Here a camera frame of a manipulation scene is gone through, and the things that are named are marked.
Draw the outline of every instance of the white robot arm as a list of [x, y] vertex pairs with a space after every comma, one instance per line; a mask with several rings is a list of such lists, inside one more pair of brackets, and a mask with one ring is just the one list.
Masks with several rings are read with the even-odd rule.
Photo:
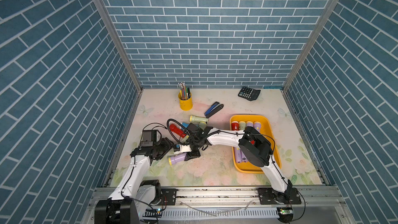
[[[210, 130], [209, 133], [212, 132], [217, 132], [218, 129], [213, 128]], [[214, 134], [210, 137], [207, 138], [210, 144], [212, 145], [226, 145], [226, 146], [233, 146], [233, 147], [239, 147], [239, 140], [243, 138], [243, 135], [245, 134], [244, 131], [237, 131], [235, 134], [233, 131], [229, 130], [220, 130], [221, 132]], [[281, 172], [279, 166], [274, 163], [275, 158], [273, 154], [269, 156], [268, 159], [268, 165], [264, 165], [261, 167], [261, 170], [264, 172], [266, 177], [269, 179], [271, 183], [271, 187], [278, 191], [278, 192], [285, 192], [288, 186], [288, 183], [285, 181], [283, 173]]]
[[[195, 131], [188, 131], [188, 126], [187, 132], [190, 134], [188, 141], [191, 142], [189, 149], [186, 150], [189, 150], [187, 154], [192, 154], [185, 158], [185, 161], [199, 157], [199, 149], [203, 149], [205, 145], [238, 147], [250, 163], [261, 167], [271, 182], [274, 199], [284, 204], [290, 201], [292, 184], [283, 176], [276, 164], [271, 143], [256, 129], [247, 127], [245, 131], [230, 131], [206, 127], [202, 130], [193, 124], [191, 128], [195, 128]], [[131, 153], [131, 162], [121, 182], [107, 200], [98, 202], [95, 208], [95, 224], [114, 223], [110, 220], [117, 218], [118, 211], [120, 211], [120, 223], [124, 223], [121, 221], [122, 216], [125, 223], [136, 223], [142, 218], [147, 205], [154, 201], [157, 190], [160, 191], [160, 185], [157, 189], [153, 183], [144, 183], [142, 179], [149, 170], [152, 160], [162, 159], [172, 148], [173, 143], [167, 138], [152, 142], [153, 144], [148, 145], [145, 143], [145, 146], [138, 147]]]

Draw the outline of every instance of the yellow pencil holder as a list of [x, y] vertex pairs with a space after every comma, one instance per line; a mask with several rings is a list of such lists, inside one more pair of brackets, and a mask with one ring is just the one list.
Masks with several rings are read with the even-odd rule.
[[184, 111], [189, 111], [192, 109], [192, 94], [190, 95], [189, 99], [182, 100], [181, 93], [178, 93], [178, 99], [180, 100], [180, 108]]

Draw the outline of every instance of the floral tablecloth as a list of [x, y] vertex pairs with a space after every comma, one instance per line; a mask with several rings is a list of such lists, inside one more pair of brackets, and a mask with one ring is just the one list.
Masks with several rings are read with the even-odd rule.
[[[224, 108], [213, 115], [209, 126], [229, 130], [229, 119], [236, 114], [263, 115], [271, 123], [282, 163], [282, 172], [294, 185], [321, 184], [318, 173], [303, 144], [299, 131], [288, 111], [282, 93], [278, 89], [262, 89], [255, 101], [238, 97], [239, 89], [192, 89], [193, 108], [180, 109], [178, 90], [145, 89], [132, 122], [121, 158], [118, 162], [111, 187], [121, 181], [130, 162], [129, 154], [138, 146], [142, 128], [152, 122], [166, 125], [169, 118], [189, 122], [190, 115], [204, 116], [204, 112], [216, 101]], [[173, 140], [163, 128], [163, 137]], [[269, 185], [264, 174], [241, 173], [232, 160], [232, 149], [228, 146], [210, 146], [201, 151], [201, 157], [170, 166], [169, 152], [162, 160], [153, 161], [144, 180], [159, 179], [162, 186], [236, 186]]]

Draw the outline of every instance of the calculator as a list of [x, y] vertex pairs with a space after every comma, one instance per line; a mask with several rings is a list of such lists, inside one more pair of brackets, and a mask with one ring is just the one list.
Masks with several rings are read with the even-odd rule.
[[260, 94], [260, 91], [261, 90], [256, 90], [249, 87], [242, 87], [238, 96], [247, 99], [248, 101], [255, 101]]

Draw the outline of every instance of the blue brick wall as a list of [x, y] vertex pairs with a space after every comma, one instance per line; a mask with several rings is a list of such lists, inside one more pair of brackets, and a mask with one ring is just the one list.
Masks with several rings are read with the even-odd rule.
[[281, 87], [327, 0], [103, 0], [144, 87]]
[[398, 0], [340, 0], [288, 89], [360, 223], [396, 223]]
[[0, 9], [0, 223], [81, 221], [137, 90], [92, 0]]

